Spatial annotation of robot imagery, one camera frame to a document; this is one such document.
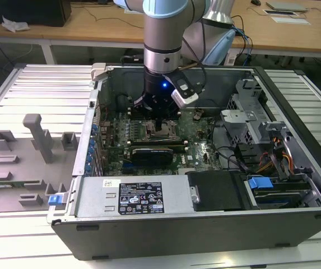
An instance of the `white paper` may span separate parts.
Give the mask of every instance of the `white paper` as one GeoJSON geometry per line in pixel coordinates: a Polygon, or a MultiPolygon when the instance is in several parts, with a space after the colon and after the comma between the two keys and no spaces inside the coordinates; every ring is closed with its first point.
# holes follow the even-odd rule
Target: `white paper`
{"type": "Polygon", "coordinates": [[[307,20],[303,18],[278,18],[278,17],[271,17],[275,22],[279,24],[307,24],[311,25],[307,20]]]}
{"type": "Polygon", "coordinates": [[[5,27],[7,30],[11,32],[16,32],[16,31],[26,31],[29,30],[30,28],[28,27],[27,22],[14,22],[6,19],[3,17],[3,23],[2,26],[5,27]]]}

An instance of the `laptop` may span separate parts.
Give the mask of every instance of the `laptop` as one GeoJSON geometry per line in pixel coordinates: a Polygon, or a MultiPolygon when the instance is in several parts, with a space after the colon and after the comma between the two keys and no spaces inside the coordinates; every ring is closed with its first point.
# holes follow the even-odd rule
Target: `laptop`
{"type": "Polygon", "coordinates": [[[273,10],[285,10],[285,11],[297,11],[297,12],[308,11],[305,7],[296,3],[266,2],[266,4],[273,10]]]}

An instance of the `blue drive latch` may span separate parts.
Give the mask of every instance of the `blue drive latch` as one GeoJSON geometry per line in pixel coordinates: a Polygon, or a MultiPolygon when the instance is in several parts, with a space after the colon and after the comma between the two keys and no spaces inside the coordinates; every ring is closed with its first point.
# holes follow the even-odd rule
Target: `blue drive latch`
{"type": "Polygon", "coordinates": [[[251,189],[272,189],[273,184],[268,177],[252,177],[248,180],[251,189]]]}

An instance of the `power supply label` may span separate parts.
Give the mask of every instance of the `power supply label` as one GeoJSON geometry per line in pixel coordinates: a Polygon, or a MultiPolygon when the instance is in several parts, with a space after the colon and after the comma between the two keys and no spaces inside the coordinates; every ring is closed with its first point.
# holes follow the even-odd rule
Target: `power supply label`
{"type": "Polygon", "coordinates": [[[121,215],[164,213],[161,182],[121,183],[118,212],[121,215]]]}

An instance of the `motherboard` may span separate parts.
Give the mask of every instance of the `motherboard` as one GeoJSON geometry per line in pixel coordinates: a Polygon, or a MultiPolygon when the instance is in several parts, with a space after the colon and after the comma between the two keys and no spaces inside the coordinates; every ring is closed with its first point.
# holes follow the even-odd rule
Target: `motherboard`
{"type": "Polygon", "coordinates": [[[199,109],[185,109],[161,122],[117,113],[101,122],[103,173],[122,175],[177,175],[189,171],[221,170],[212,146],[213,117],[199,109]]]}

